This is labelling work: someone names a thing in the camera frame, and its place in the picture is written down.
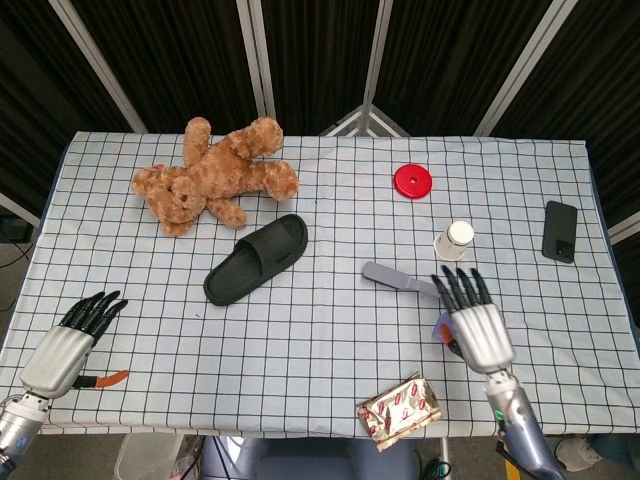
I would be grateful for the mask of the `gold foil tea packet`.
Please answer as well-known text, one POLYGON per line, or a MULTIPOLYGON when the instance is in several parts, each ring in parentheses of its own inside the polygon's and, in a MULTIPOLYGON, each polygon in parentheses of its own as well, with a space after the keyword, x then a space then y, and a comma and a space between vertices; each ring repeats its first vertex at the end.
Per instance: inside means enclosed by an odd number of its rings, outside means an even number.
POLYGON ((356 412, 379 452, 442 416, 435 393, 418 372, 360 403, 356 412))

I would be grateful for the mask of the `black smartphone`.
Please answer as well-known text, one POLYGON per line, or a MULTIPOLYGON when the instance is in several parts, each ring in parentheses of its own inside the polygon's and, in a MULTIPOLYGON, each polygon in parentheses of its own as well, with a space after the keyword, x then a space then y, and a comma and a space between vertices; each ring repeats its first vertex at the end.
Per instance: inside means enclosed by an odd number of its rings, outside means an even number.
POLYGON ((574 262, 578 210, 564 203, 549 201, 545 207, 541 253, 544 257, 574 262))

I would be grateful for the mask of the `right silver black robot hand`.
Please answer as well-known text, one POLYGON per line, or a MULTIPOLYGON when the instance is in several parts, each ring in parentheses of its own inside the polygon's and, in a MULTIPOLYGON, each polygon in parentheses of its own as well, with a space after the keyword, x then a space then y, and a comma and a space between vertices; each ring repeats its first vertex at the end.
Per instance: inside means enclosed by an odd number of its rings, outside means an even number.
POLYGON ((462 358, 476 373, 507 370, 513 362, 514 351, 484 278, 475 268, 470 270, 474 283, 460 268, 453 272, 443 265, 442 272, 448 285, 438 275, 431 278, 453 324, 453 335, 462 358))

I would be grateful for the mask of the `grey metal screen foot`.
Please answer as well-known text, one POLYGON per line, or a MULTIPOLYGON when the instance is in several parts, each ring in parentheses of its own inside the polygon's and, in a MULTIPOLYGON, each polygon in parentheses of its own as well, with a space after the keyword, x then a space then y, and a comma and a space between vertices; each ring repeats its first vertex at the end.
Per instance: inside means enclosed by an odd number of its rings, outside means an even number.
POLYGON ((408 137, 409 133, 381 109, 372 105, 367 111, 357 107, 330 124, 321 136, 408 137))

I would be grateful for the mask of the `purple cube block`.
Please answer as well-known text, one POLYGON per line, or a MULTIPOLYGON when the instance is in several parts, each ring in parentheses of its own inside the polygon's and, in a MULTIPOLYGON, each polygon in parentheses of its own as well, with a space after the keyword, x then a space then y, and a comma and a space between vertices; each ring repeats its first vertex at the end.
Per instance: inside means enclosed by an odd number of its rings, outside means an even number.
POLYGON ((455 340, 452 322, 447 312, 443 312, 438 317, 432 331, 432 338, 446 346, 455 340))

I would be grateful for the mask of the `clear plastic container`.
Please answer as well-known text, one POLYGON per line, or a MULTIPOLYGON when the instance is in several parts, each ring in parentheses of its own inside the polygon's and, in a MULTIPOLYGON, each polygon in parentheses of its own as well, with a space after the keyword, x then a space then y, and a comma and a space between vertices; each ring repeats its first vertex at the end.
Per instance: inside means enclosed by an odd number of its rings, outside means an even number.
POLYGON ((183 440, 183 434, 127 434, 114 466, 114 480, 169 480, 183 440))

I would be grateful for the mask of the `grey metal screen frame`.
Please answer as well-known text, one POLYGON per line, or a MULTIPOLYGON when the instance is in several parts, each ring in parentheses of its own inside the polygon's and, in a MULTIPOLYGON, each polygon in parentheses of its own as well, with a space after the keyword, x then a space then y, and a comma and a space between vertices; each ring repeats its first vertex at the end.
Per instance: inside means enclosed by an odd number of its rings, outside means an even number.
POLYGON ((577 5, 578 0, 552 0, 545 14, 480 120, 474 136, 487 137, 503 117, 531 72, 577 5))
POLYGON ((276 117, 261 0, 236 0, 249 74, 259 116, 276 117))
POLYGON ((385 43, 391 18, 394 0, 379 0, 376 24, 372 38, 372 46, 365 82, 364 97, 361 105, 359 131, 365 132, 369 125, 376 94, 380 68, 384 56, 385 43))
POLYGON ((143 120, 71 0, 48 2, 131 129, 136 133, 147 133, 143 120))

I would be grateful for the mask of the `red plastic disc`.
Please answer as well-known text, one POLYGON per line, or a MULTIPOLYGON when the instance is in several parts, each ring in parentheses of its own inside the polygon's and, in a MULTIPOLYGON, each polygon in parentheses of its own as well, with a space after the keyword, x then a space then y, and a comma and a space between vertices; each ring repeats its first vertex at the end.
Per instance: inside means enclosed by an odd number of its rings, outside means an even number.
POLYGON ((415 200, 427 196, 433 187, 433 179, 423 166, 409 163, 401 166, 393 175, 393 186, 402 196, 415 200))

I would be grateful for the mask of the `white paper cup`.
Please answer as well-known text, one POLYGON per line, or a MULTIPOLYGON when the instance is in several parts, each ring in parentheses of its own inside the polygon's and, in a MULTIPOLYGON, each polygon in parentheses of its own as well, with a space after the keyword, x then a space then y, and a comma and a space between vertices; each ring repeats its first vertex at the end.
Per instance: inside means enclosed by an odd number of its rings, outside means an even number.
POLYGON ((464 256, 474 236, 475 231, 470 223, 456 220, 435 238, 436 255, 445 261, 458 261, 464 256))

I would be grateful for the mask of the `black fabric screen panel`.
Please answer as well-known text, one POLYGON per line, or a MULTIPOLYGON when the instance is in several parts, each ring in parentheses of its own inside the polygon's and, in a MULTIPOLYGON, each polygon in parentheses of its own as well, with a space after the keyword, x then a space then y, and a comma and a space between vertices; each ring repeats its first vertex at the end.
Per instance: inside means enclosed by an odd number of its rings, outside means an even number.
POLYGON ((412 136, 471 135, 551 0, 394 0, 373 99, 412 136))
POLYGON ((0 0, 0 193, 41 216, 78 131, 130 126, 48 0, 0 0))
POLYGON ((640 211, 640 0, 579 0, 492 133, 585 141, 607 226, 640 211))
POLYGON ((200 116, 216 134, 257 118, 236 0, 72 0, 151 133, 200 116))
POLYGON ((261 0, 276 118, 318 135, 363 103, 379 0, 261 0))

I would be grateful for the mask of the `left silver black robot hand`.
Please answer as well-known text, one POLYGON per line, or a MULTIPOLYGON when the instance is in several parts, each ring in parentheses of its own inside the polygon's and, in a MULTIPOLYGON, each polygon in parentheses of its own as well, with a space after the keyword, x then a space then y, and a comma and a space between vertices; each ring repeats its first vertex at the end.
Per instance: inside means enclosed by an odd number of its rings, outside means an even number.
POLYGON ((71 389, 107 388, 128 377, 127 370, 102 377, 81 373, 99 339, 128 304, 119 295, 99 292, 79 300, 46 333, 20 375, 28 392, 55 400, 71 389))

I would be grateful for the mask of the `brown teddy bear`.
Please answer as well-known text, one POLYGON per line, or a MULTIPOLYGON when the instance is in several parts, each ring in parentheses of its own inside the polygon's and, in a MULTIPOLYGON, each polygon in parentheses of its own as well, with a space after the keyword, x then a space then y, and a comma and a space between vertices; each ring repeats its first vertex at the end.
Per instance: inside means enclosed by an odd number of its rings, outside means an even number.
POLYGON ((216 143, 211 125, 194 117, 186 125, 182 166, 154 165, 132 178, 132 191, 145 199, 169 236, 186 234, 205 210, 223 225, 246 225, 245 211, 233 201, 245 193, 264 192, 276 201, 294 197, 299 180, 285 161, 271 160, 284 134, 271 117, 259 117, 216 143))

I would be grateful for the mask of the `black rubber slipper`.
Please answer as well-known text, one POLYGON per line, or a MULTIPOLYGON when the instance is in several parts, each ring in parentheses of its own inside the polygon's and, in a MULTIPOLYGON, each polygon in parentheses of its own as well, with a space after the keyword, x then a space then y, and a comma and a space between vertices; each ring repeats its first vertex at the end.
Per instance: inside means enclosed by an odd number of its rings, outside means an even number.
POLYGON ((284 215, 237 241, 207 275, 203 289, 216 306, 242 299, 293 265, 305 252, 308 229, 296 214, 284 215))

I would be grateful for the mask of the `white sneaker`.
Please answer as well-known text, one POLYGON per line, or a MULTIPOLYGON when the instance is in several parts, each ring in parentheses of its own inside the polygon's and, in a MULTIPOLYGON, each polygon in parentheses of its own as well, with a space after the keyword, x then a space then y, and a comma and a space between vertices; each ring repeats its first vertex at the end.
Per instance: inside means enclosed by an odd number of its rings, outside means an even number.
POLYGON ((572 437, 561 440, 556 446, 555 456, 568 472, 587 470, 603 459, 586 437, 572 437))

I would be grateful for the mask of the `white black checkered tablecloth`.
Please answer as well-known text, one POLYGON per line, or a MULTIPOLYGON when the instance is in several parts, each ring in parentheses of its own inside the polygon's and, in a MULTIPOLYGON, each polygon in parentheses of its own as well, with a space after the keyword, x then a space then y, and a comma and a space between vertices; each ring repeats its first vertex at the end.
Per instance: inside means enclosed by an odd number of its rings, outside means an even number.
POLYGON ((640 357, 583 142, 290 137, 279 156, 299 193, 282 203, 244 196, 247 227, 294 213, 308 246, 219 307, 204 280, 240 233, 203 214, 186 235, 167 236, 130 188, 139 169, 180 164, 181 137, 77 133, 0 352, 0 400, 20 392, 36 346, 77 300, 116 290, 128 305, 86 373, 129 375, 56 400, 50 432, 355 437, 357 405, 418 372, 443 412, 428 435, 489 435, 483 377, 432 338, 441 304, 361 274, 369 261, 423 280, 439 274, 435 237, 465 220, 475 236, 460 267, 484 277, 543 430, 640 431, 640 357), (409 163, 432 176, 423 198, 393 186, 409 163), (571 264, 541 253, 549 201, 578 210, 571 264))

